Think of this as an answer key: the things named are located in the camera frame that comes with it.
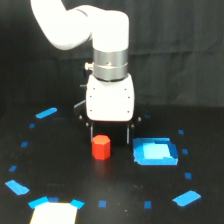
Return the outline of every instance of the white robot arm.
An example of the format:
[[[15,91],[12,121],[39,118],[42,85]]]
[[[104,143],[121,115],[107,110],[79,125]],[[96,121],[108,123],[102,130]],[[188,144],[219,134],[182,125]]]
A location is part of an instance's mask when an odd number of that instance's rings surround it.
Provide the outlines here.
[[[83,5],[66,11],[61,0],[31,0],[37,22],[50,43],[69,50],[92,40],[87,115],[92,120],[128,121],[133,116],[134,88],[128,68],[129,19],[120,11]]]

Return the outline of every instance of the white square pad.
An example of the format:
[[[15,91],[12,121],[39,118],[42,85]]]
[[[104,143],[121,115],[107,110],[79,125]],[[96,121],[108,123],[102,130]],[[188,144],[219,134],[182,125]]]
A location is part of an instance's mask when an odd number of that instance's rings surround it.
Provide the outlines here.
[[[74,224],[77,208],[69,203],[44,203],[33,212],[30,224]]]

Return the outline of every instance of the blue paper piece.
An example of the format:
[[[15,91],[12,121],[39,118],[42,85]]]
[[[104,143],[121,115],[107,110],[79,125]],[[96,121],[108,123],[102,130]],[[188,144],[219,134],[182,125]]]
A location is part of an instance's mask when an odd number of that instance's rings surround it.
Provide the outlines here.
[[[183,130],[179,130],[179,134],[180,135],[184,135],[184,131]]]
[[[27,147],[27,145],[28,145],[28,142],[23,142],[22,144],[21,144],[21,147]]]
[[[34,128],[35,127],[35,124],[30,124],[30,128]]]
[[[177,148],[174,144],[168,144],[169,150],[170,150],[170,155],[173,158],[178,158],[178,152],[177,152]]]
[[[173,201],[176,202],[179,206],[183,207],[199,198],[201,198],[201,195],[197,194],[195,191],[188,191],[185,194],[182,194],[179,197],[174,198]]]
[[[151,208],[151,202],[150,201],[145,201],[145,208],[150,209]]]
[[[82,208],[85,203],[77,200],[73,200],[71,205],[77,207],[78,209]]]
[[[145,143],[170,142],[169,138],[137,138],[133,139],[134,161],[140,165],[177,165],[178,158],[146,159],[143,145]]]
[[[56,197],[51,197],[51,198],[48,198],[48,201],[49,202],[58,202],[58,198],[56,198]]]
[[[14,193],[16,193],[17,195],[22,195],[22,194],[26,194],[27,192],[29,192],[29,189],[18,184],[16,181],[11,180],[9,182],[6,182],[5,185],[7,187],[9,187]]]
[[[186,179],[191,179],[191,173],[185,173]]]
[[[36,208],[38,205],[41,205],[41,204],[44,204],[44,203],[47,203],[47,202],[49,202],[48,198],[47,198],[47,197],[43,197],[43,198],[39,198],[39,199],[37,199],[37,200],[35,200],[35,201],[31,201],[31,202],[29,202],[28,204],[29,204],[29,206],[30,206],[32,209],[34,209],[34,208]]]
[[[99,201],[99,205],[98,205],[99,208],[106,208],[106,206],[107,206],[106,201]]]
[[[143,143],[145,159],[163,159],[170,157],[169,147],[166,144]]]
[[[182,152],[183,152],[184,155],[188,155],[187,149],[182,149]]]
[[[41,119],[47,117],[57,111],[57,108],[50,108],[36,115],[37,118]]]
[[[12,167],[9,169],[9,171],[10,171],[10,172],[14,172],[14,171],[16,170],[16,168],[17,168],[17,166],[12,166]]]

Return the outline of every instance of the red block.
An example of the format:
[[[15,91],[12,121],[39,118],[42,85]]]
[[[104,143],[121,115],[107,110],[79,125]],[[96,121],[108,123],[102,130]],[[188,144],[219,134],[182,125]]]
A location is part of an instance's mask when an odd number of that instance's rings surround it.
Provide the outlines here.
[[[110,139],[97,135],[92,139],[92,154],[95,159],[105,160],[110,157]]]

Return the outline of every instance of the blue tape marker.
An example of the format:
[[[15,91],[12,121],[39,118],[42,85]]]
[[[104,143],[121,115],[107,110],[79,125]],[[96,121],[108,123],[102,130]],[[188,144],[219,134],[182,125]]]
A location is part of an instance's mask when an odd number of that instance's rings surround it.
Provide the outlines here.
[[[144,143],[155,143],[154,141],[170,141],[169,138],[137,138],[133,139],[133,154],[134,154],[134,161],[140,165],[177,165],[178,159],[169,157],[167,158],[166,155],[160,159],[150,159],[145,158],[144,155]]]
[[[58,202],[58,198],[52,197],[52,198],[48,198],[49,202]]]
[[[185,173],[186,179],[191,179],[191,173]]]
[[[29,206],[30,206],[32,209],[34,209],[34,208],[36,208],[38,205],[44,204],[44,203],[46,203],[46,202],[49,202],[48,198],[47,198],[47,197],[43,197],[43,198],[39,198],[39,199],[37,199],[37,200],[35,200],[35,201],[31,201],[31,202],[29,202],[28,204],[29,204]]]
[[[169,145],[169,144],[171,144],[171,142],[170,141],[155,141],[155,144],[167,144],[167,145]]]
[[[23,142],[22,144],[21,144],[21,147],[27,147],[27,145],[28,145],[28,142]]]
[[[43,111],[43,112],[37,114],[36,117],[39,118],[39,119],[41,119],[41,118],[47,117],[47,116],[49,116],[49,115],[55,113],[56,111],[57,111],[56,108],[50,108],[50,109],[48,109],[48,110],[45,110],[45,111]]]
[[[77,200],[73,200],[71,205],[77,207],[78,209],[82,208],[85,203]]]
[[[180,135],[184,135],[184,131],[183,130],[179,130],[179,134]]]
[[[98,207],[99,208],[106,208],[107,202],[106,201],[99,201]]]
[[[17,195],[22,195],[22,194],[26,194],[27,192],[29,192],[29,189],[18,184],[16,181],[11,180],[9,182],[6,182],[5,185],[7,187],[9,187],[14,193],[16,193]]]
[[[34,128],[35,127],[35,124],[30,124],[30,128]]]
[[[145,201],[145,208],[150,209],[151,208],[151,202],[150,201]]]
[[[184,155],[188,155],[187,149],[182,149],[182,152],[183,152]]]
[[[16,168],[17,168],[17,166],[12,166],[12,167],[9,169],[9,171],[10,171],[10,172],[14,172],[14,171],[16,170]]]
[[[201,195],[197,194],[195,191],[188,191],[187,193],[174,198],[173,201],[176,202],[179,206],[183,207],[199,198],[201,198]]]
[[[174,144],[168,144],[169,150],[170,150],[170,155],[173,158],[178,158],[178,152],[177,152],[177,148]]]

